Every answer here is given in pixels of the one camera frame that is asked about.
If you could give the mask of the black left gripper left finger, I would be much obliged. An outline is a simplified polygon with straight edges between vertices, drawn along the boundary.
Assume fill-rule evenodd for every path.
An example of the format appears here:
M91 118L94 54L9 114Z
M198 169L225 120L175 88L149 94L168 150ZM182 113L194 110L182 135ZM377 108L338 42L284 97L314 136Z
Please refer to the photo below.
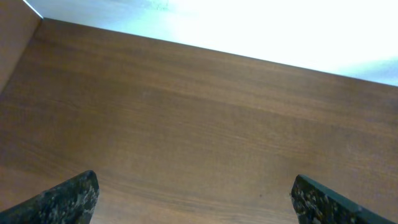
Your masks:
M97 176L87 170L2 211L1 223L89 224L99 195Z

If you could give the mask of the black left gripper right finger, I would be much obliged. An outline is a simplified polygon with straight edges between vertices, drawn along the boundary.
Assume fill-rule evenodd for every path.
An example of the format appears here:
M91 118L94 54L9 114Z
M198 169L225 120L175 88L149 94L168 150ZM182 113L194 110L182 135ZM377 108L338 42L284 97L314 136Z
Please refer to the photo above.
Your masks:
M394 224L305 175L296 176L290 197L300 224Z

